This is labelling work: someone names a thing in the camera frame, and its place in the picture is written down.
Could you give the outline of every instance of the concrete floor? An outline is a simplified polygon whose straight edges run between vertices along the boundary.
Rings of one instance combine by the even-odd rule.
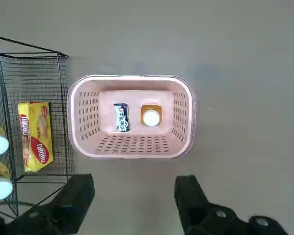
[[[70,55],[86,74],[174,74],[197,90],[196,141],[172,161],[94,161],[79,234],[180,235],[174,179],[195,174],[239,218],[294,234],[294,0],[1,0],[0,35]]]

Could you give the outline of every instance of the wire basket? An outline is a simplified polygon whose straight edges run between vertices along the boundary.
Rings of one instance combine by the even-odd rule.
[[[3,47],[20,48],[21,52],[0,53],[0,126],[10,142],[9,150],[0,160],[10,170],[13,193],[8,201],[17,201],[17,182],[25,176],[73,175],[72,149],[67,132],[67,55],[0,37]],[[54,160],[35,173],[25,173],[22,153],[22,134],[18,104],[22,101],[48,101],[50,110]],[[18,205],[9,205],[16,216]]]
[[[116,132],[114,103],[129,105],[128,132]],[[158,126],[141,123],[141,107],[162,107]],[[92,158],[175,158],[195,137],[196,96],[175,76],[100,76],[77,80],[69,91],[72,146]]]

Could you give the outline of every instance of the snack bar package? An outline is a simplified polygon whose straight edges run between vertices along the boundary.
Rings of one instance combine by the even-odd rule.
[[[53,161],[48,102],[18,105],[25,172],[36,172]]]

